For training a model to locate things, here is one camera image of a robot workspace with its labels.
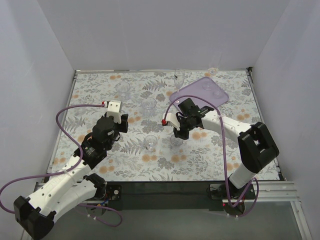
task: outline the floral tablecloth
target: floral tablecloth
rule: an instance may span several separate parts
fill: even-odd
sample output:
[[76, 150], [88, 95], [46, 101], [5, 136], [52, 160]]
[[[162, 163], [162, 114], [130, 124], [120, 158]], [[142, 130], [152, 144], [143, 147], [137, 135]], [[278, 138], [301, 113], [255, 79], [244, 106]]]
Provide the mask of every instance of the floral tablecloth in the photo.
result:
[[[205, 71], [187, 71], [184, 86], [207, 76]], [[115, 85], [121, 81], [131, 85], [131, 98], [123, 103], [122, 112], [129, 114], [128, 133], [113, 145], [108, 156], [93, 170], [106, 181], [203, 181], [223, 180], [222, 138], [219, 134], [196, 128], [180, 147], [172, 147], [173, 128], [161, 125], [162, 115], [175, 92], [173, 71], [80, 73], [77, 75], [70, 105], [100, 104], [119, 99]], [[215, 82], [225, 83], [229, 101], [219, 107], [221, 114], [245, 123], [260, 121], [258, 108], [244, 70], [220, 71]], [[157, 100], [156, 116], [141, 114], [141, 101], [153, 97]], [[105, 108], [83, 107], [70, 109], [65, 129], [78, 142], [92, 131]], [[152, 152], [144, 147], [144, 138], [154, 135], [158, 144]], [[231, 174], [241, 164], [238, 145], [226, 141], [227, 170]], [[77, 147], [64, 134], [59, 139], [51, 172], [58, 171]], [[278, 180], [274, 161], [257, 175], [260, 180]]]

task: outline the clear glass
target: clear glass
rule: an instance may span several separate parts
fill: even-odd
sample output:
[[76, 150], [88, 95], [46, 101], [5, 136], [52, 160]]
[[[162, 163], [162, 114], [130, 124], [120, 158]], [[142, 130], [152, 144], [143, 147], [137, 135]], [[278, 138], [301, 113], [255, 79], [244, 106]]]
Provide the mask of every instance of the clear glass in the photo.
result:
[[144, 138], [144, 146], [147, 150], [152, 150], [156, 147], [158, 138], [154, 135], [148, 135]]
[[157, 100], [153, 97], [148, 97], [141, 102], [142, 114], [146, 117], [152, 117], [156, 114]]
[[126, 81], [119, 82], [117, 85], [115, 85], [115, 90], [118, 92], [122, 101], [130, 99], [130, 89], [130, 83]]
[[217, 82], [216, 84], [217, 84], [217, 86], [213, 90], [213, 96], [216, 99], [219, 99], [219, 98], [223, 97], [224, 91], [226, 90], [227, 85], [225, 83], [222, 83], [222, 82]]
[[207, 90], [207, 91], [212, 91], [215, 87], [214, 83], [212, 82], [214, 80], [214, 76], [218, 73], [218, 68], [216, 67], [211, 67], [208, 69], [208, 73], [210, 74], [210, 79], [211, 80], [206, 80], [203, 82], [202, 84], [202, 88], [204, 90]]
[[170, 143], [174, 147], [179, 147], [184, 143], [184, 140], [178, 137], [175, 137], [175, 135], [172, 135], [170, 137]]
[[174, 85], [177, 89], [176, 94], [179, 96], [179, 90], [184, 85], [186, 72], [183, 69], [176, 69], [174, 71]]

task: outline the white wall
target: white wall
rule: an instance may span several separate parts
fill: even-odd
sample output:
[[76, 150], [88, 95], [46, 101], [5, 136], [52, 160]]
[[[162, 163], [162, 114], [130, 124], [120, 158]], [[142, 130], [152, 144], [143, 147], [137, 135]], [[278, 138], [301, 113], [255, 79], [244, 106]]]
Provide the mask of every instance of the white wall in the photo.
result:
[[[36, 0], [0, 0], [0, 185], [43, 174], [58, 134], [55, 114], [67, 102], [74, 70]], [[28, 196], [36, 180], [1, 196]], [[0, 209], [0, 239], [20, 239], [15, 216]]]
[[38, 0], [76, 70], [253, 66], [289, 0]]
[[284, 176], [320, 236], [320, 1], [291, 0], [253, 68], [259, 104]]

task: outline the gray floor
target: gray floor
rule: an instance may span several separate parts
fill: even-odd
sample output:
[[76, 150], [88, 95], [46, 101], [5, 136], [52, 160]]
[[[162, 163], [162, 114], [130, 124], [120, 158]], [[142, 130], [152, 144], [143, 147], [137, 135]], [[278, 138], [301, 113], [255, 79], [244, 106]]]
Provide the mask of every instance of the gray floor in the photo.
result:
[[[125, 210], [122, 214], [122, 225], [111, 228], [71, 210], [44, 240], [302, 239], [289, 202], [258, 202], [252, 213], [238, 220], [210, 214], [205, 209]], [[107, 212], [102, 218], [116, 223], [117, 217]]]

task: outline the purple tray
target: purple tray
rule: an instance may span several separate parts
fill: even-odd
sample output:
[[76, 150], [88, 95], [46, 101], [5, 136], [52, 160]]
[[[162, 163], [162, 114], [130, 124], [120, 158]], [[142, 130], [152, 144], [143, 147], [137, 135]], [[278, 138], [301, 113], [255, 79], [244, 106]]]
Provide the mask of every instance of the purple tray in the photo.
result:
[[[220, 105], [226, 103], [228, 100], [229, 100], [229, 95], [223, 91], [223, 96], [220, 97], [220, 98], [215, 98], [214, 97], [214, 91], [216, 88], [219, 88], [219, 86], [214, 82], [212, 81], [214, 87], [212, 90], [208, 91], [208, 90], [204, 90], [203, 87], [202, 87], [202, 84], [205, 82], [205, 81], [212, 81], [210, 79], [210, 77], [203, 77], [203, 78], [200, 78], [199, 80], [189, 84], [188, 86], [185, 86], [183, 88], [181, 88], [179, 90], [179, 95], [180, 96], [183, 96], [183, 95], [194, 95], [194, 96], [197, 96], [197, 97], [200, 97], [200, 98], [203, 98], [205, 100], [207, 100], [208, 102], [210, 102], [211, 104], [213, 104], [214, 106], [216, 107], [219, 107]], [[169, 97], [170, 101], [172, 102], [173, 100], [175, 100], [177, 98], [177, 92], [174, 92], [171, 94], [171, 96]], [[183, 97], [183, 98], [180, 98], [178, 101], [179, 102], [175, 102], [173, 105], [180, 111], [178, 105], [186, 100], [187, 97]], [[199, 108], [203, 108], [204, 106], [207, 106], [208, 104], [201, 101], [200, 99], [197, 99], [197, 98], [194, 98], [194, 97], [191, 97], [192, 101], [194, 102], [195, 105], [198, 105]]]

